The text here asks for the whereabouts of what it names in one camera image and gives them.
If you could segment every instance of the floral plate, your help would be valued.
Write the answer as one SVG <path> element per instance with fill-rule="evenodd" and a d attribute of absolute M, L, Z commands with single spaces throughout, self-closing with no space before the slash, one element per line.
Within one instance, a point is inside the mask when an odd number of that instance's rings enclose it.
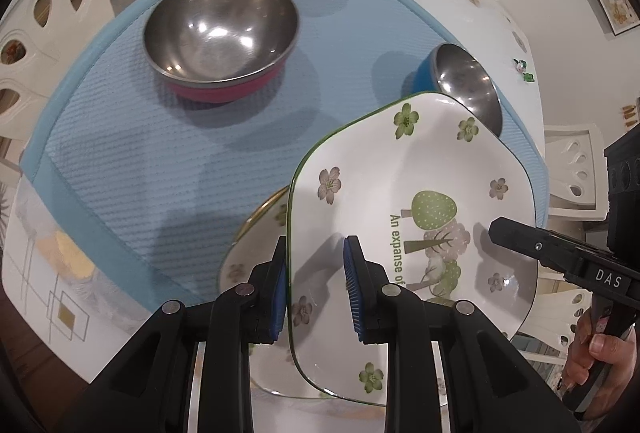
<path fill-rule="evenodd" d="M 278 239 L 286 232 L 288 194 L 289 186 L 274 193 L 240 228 L 220 270 L 220 292 L 247 281 L 256 265 L 270 261 Z M 251 347 L 250 372 L 256 386 L 276 395 L 329 397 L 308 384 L 297 370 L 286 324 L 273 345 Z"/>
<path fill-rule="evenodd" d="M 326 137 L 298 166 L 288 210 L 291 350 L 332 395 L 386 400 L 386 347 L 361 344 L 353 329 L 345 236 L 357 235 L 392 282 L 424 300 L 469 299 L 507 337 L 529 313 L 536 262 L 487 232 L 500 216 L 536 225 L 529 178 L 448 96 L 416 94 Z"/>

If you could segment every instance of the white table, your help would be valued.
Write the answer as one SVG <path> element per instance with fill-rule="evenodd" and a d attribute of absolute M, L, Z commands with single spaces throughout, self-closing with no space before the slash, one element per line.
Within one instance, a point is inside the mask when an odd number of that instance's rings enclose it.
<path fill-rule="evenodd" d="M 541 153 L 544 150 L 542 108 L 538 84 L 526 84 L 514 74 L 514 57 L 530 55 L 517 45 L 512 32 L 524 34 L 500 7 L 483 1 L 415 0 L 436 17 L 484 65 L 524 121 Z M 40 338 L 70 368 L 90 382 L 101 371 L 149 312 L 108 280 L 95 286 L 67 283 L 41 254 L 38 240 L 55 233 L 57 224 L 24 178 L 18 185 L 2 263 L 7 296 Z M 72 328 L 60 318 L 60 305 L 76 316 Z"/>

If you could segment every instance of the wall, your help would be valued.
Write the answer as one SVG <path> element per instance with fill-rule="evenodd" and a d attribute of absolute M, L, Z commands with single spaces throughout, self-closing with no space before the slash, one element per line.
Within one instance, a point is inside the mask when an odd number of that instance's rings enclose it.
<path fill-rule="evenodd" d="M 640 95 L 640 27 L 605 34 L 590 0 L 502 3 L 529 38 L 545 124 L 595 123 L 605 146 L 622 136 L 620 108 Z"/>

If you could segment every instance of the framed picture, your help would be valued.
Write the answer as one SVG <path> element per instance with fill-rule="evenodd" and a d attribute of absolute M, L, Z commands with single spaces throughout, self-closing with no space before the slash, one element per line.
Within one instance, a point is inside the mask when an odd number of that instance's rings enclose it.
<path fill-rule="evenodd" d="M 614 36 L 640 25 L 638 14 L 628 0 L 598 0 L 598 2 L 607 15 Z"/>

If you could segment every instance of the metal rivet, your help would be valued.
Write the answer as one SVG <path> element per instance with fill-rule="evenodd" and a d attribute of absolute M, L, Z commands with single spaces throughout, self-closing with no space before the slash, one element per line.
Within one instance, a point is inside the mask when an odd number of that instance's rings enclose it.
<path fill-rule="evenodd" d="M 165 301 L 162 304 L 162 312 L 165 314 L 175 314 L 178 310 L 180 310 L 180 302 L 175 301 L 175 299 Z"/>
<path fill-rule="evenodd" d="M 387 283 L 382 288 L 382 294 L 384 294 L 385 296 L 391 296 L 391 297 L 399 296 L 400 287 L 398 285 L 395 285 L 394 283 Z"/>
<path fill-rule="evenodd" d="M 241 283 L 236 287 L 236 294 L 238 296 L 249 296 L 254 293 L 254 290 L 255 287 L 251 283 Z"/>
<path fill-rule="evenodd" d="M 460 314 L 464 314 L 465 316 L 470 316 L 476 310 L 474 304 L 470 301 L 458 301 L 456 303 L 456 310 L 460 312 Z"/>

